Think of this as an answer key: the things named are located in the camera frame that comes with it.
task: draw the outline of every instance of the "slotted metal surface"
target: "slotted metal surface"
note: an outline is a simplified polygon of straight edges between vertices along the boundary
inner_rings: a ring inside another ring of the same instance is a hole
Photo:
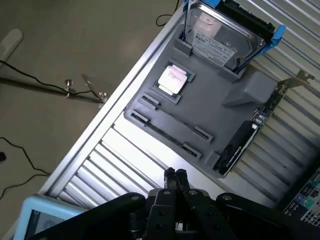
[[[132,77],[128,88],[119,87],[124,94],[118,95],[88,141],[65,164],[64,173],[51,179],[46,194],[92,208],[127,192],[146,196],[149,190],[163,186],[164,169],[174,167],[186,169],[190,183],[207,190],[212,198],[227,191],[274,206],[310,164],[320,146],[320,6],[315,0],[246,0],[241,5],[266,22],[287,26],[282,42],[255,60],[254,66],[279,81],[295,76],[300,69],[316,79],[310,86],[288,91],[226,178],[203,175],[124,119],[126,104],[153,65],[149,60]],[[182,16],[180,7],[168,24],[178,25]],[[171,29],[172,26],[166,26],[163,31]],[[152,58],[157,59],[161,50],[160,46]]]

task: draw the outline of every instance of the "gray floor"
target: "gray floor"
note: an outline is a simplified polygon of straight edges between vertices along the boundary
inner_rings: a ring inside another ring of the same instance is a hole
[[[46,83],[73,79],[85,91],[81,74],[96,77],[111,94],[160,31],[155,19],[173,11],[172,0],[3,0],[0,39],[19,28],[24,39],[8,63]],[[3,66],[2,76],[32,81]],[[98,104],[0,85],[0,136],[23,146],[38,168],[52,172],[92,118]],[[36,172],[23,152],[0,141],[7,161],[0,164],[0,192]],[[46,177],[10,189],[0,200],[0,237],[18,217],[23,200]]]

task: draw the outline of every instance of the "hard drive label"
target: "hard drive label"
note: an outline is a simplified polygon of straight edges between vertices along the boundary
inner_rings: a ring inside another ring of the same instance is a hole
[[[219,67],[223,67],[235,54],[234,51],[199,30],[195,32],[192,50]]]

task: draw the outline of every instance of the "gray plastic tray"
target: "gray plastic tray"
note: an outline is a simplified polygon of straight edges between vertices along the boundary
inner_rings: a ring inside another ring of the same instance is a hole
[[[277,83],[261,72],[256,75],[257,70],[251,67],[241,79],[232,83],[233,80],[223,77],[221,68],[215,68],[198,56],[185,54],[175,47],[181,31],[182,26],[126,107],[124,117],[202,172],[222,177],[213,170],[214,164],[240,125],[250,120],[255,110],[263,106],[263,103],[242,102],[225,107],[222,103],[229,92],[235,90],[236,85],[243,85],[243,81],[260,78],[263,83],[271,80],[274,82],[273,89]],[[156,87],[159,77],[170,62],[189,73],[186,84],[175,97]]]

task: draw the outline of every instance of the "light blue device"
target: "light blue device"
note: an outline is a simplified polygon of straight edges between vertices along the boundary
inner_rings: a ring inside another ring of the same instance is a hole
[[[24,240],[86,210],[57,199],[32,195],[24,200],[13,240]]]

